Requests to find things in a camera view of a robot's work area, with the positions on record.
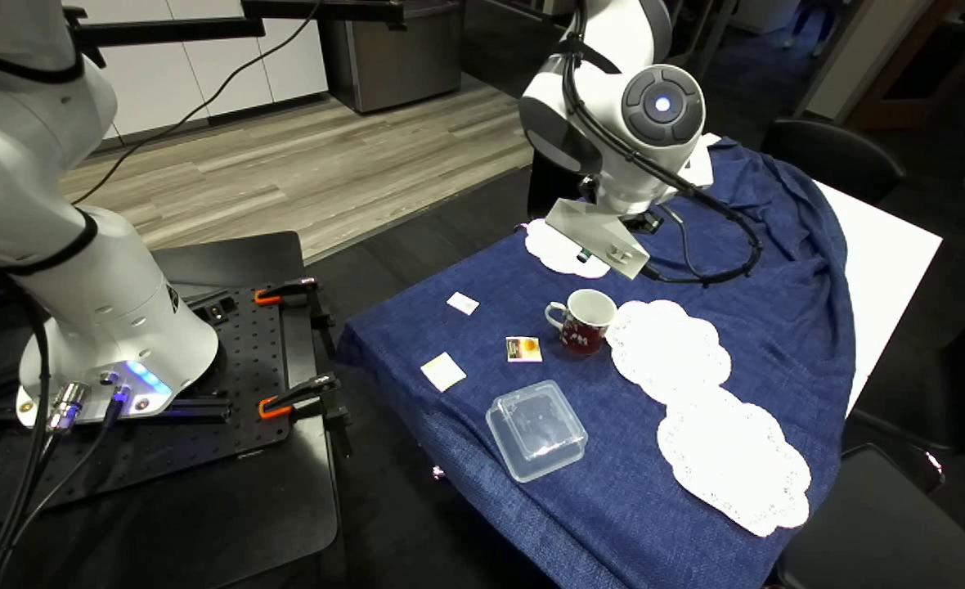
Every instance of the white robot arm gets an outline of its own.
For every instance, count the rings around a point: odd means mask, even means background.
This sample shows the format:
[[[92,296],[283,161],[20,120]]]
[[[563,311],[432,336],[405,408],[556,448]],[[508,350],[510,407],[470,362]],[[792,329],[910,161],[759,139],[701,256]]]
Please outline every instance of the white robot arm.
[[[167,284],[135,228],[74,211],[59,178],[97,147],[114,91],[83,61],[59,0],[0,0],[0,272],[46,313],[49,421],[97,421],[126,388],[126,420],[163,411],[220,354],[220,336]],[[20,359],[15,416],[33,421],[42,358]]]
[[[662,0],[580,0],[559,53],[520,98],[527,142],[599,190],[597,203],[559,200],[548,223],[629,279],[648,253],[626,223],[672,200],[666,173],[686,163],[706,123],[701,81],[659,61],[672,35]]]

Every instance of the plastic lid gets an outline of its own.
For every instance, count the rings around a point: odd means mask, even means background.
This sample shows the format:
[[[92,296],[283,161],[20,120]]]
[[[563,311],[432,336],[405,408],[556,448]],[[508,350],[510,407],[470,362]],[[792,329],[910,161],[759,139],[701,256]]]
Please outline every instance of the plastic lid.
[[[587,455],[587,428],[553,381],[496,395],[484,420],[515,480],[537,480]]]

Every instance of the espresso cup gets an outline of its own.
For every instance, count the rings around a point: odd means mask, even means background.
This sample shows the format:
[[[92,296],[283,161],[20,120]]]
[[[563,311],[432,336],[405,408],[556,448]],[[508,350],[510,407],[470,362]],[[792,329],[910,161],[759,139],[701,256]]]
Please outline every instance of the espresso cup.
[[[587,358],[606,346],[616,302],[606,291],[580,289],[569,302],[549,302],[548,322],[559,329],[569,354]]]

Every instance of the small white tag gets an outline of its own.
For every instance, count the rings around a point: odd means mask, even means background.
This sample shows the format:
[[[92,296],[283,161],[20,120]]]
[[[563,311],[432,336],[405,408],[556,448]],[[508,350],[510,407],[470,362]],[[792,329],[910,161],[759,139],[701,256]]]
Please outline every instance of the small white tag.
[[[430,383],[432,383],[438,392],[446,392],[446,388],[453,388],[455,383],[466,381],[461,366],[458,366],[449,354],[441,354],[441,358],[423,362],[423,372],[430,375]]]
[[[449,309],[455,309],[455,311],[461,311],[461,313],[474,313],[474,311],[477,311],[477,302],[468,299],[468,296],[461,296],[461,291],[455,291],[455,296],[449,299]]]

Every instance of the navy blue tablecloth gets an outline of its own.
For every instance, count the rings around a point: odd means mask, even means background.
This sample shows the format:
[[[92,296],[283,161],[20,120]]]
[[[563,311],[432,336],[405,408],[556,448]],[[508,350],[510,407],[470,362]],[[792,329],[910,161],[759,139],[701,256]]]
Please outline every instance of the navy blue tablecloth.
[[[389,407],[449,472],[455,486],[559,586],[763,586],[792,531],[754,538],[686,494],[655,432],[664,407],[619,375],[609,354],[559,354],[542,322],[548,302],[593,284],[619,304],[672,299],[715,324],[732,354],[732,388],[769,408],[810,468],[809,502],[817,507],[839,476],[844,408],[854,375],[854,318],[844,282],[844,231],[820,190],[797,169],[738,145],[712,149],[712,196],[738,211],[763,239],[750,279],[685,289],[589,282],[542,269],[525,231],[453,266],[449,272],[346,322],[340,359],[362,366]],[[703,272],[745,260],[743,231],[698,203],[673,200],[686,248]],[[676,261],[673,227],[648,235],[655,260]],[[449,309],[461,291],[482,309]],[[508,336],[542,339],[542,362],[508,362]],[[449,354],[468,375],[449,392],[423,375],[423,362]],[[489,407],[510,388],[556,381],[589,432],[587,457],[529,484],[515,484],[484,424]]]

